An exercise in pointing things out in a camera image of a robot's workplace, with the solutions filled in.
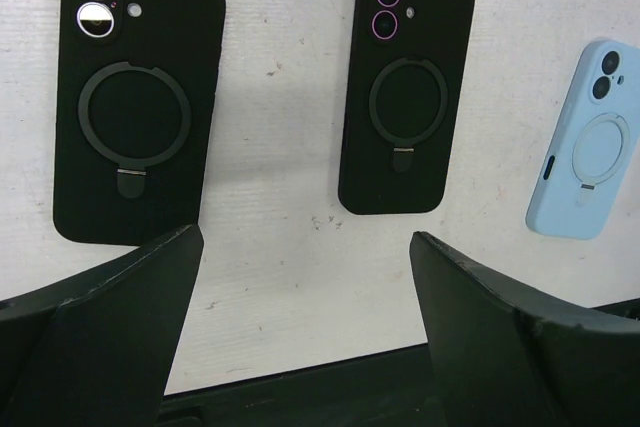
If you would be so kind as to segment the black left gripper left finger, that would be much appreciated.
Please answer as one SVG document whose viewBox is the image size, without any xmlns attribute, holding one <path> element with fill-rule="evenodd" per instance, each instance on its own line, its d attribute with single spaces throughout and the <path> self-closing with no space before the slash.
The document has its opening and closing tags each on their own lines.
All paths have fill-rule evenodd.
<svg viewBox="0 0 640 427">
<path fill-rule="evenodd" d="M 183 226 L 3 300 L 2 425 L 154 425 L 203 248 Z"/>
</svg>

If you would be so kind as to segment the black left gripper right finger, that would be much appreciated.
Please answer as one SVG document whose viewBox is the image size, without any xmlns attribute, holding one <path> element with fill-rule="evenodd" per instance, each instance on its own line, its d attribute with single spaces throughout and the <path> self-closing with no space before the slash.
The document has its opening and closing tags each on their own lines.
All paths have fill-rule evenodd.
<svg viewBox="0 0 640 427">
<path fill-rule="evenodd" d="M 409 253 L 448 425 L 638 424 L 637 300 L 578 306 L 426 232 Z"/>
</svg>

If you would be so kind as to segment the light blue phone case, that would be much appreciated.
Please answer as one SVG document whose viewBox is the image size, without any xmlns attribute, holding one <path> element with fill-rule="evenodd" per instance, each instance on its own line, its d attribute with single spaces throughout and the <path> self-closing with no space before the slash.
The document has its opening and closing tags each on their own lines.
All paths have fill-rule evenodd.
<svg viewBox="0 0 640 427">
<path fill-rule="evenodd" d="M 533 232 L 590 240 L 604 228 L 639 139 L 639 49 L 583 50 L 526 216 Z"/>
</svg>

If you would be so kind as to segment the small black cased phone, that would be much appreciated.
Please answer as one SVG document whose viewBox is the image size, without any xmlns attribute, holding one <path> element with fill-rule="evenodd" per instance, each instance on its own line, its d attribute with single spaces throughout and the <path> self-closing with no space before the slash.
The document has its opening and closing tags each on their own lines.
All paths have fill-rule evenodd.
<svg viewBox="0 0 640 427">
<path fill-rule="evenodd" d="M 434 210 L 475 0 L 355 0 L 338 181 L 356 215 Z"/>
</svg>

